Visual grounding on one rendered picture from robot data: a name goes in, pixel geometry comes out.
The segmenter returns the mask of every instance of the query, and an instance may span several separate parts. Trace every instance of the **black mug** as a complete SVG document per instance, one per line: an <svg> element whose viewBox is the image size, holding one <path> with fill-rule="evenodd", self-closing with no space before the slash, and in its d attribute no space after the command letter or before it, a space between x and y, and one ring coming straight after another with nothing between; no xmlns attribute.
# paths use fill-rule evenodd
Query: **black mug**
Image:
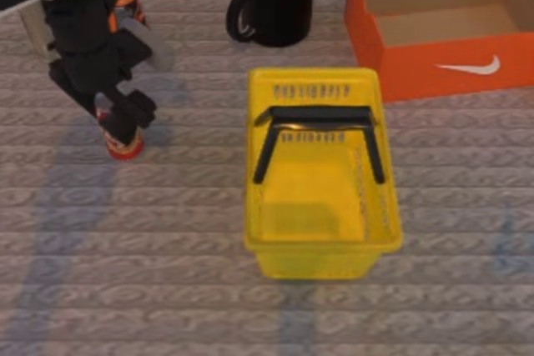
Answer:
<svg viewBox="0 0 534 356"><path fill-rule="evenodd" d="M282 48L308 36L313 0L232 0L226 30L238 42Z"/></svg>

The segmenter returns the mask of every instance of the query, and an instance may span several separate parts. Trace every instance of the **yellow basket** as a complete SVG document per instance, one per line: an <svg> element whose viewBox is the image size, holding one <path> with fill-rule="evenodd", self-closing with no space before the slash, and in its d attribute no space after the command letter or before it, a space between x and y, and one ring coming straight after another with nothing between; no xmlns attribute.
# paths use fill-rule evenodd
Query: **yellow basket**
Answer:
<svg viewBox="0 0 534 356"><path fill-rule="evenodd" d="M374 71L250 73L245 218L269 278L359 278L401 246Z"/></svg>

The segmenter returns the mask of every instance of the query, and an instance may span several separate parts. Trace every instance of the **gray wood surface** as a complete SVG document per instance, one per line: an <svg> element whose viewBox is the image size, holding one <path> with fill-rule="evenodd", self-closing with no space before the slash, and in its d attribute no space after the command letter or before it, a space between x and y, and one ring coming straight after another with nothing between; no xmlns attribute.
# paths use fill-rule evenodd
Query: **gray wood surface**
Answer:
<svg viewBox="0 0 534 356"><path fill-rule="evenodd" d="M387 106L406 245L353 283L276 283L243 249L246 72L351 66L344 0L294 48L232 43L229 0L144 0L148 149L107 157L16 17L0 22L0 356L534 354L532 88Z"/></svg>

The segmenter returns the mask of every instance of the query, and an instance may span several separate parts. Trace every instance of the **swoosh logo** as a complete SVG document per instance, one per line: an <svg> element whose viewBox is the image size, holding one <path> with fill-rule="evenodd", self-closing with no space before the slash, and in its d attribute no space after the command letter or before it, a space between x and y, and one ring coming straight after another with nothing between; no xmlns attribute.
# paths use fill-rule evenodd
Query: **swoosh logo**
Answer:
<svg viewBox="0 0 534 356"><path fill-rule="evenodd" d="M498 56L493 56L493 61L487 66L460 66L460 65L446 65L438 64L437 67L447 70L462 71L464 73L471 73L476 75L492 75L501 68L501 60Z"/></svg>

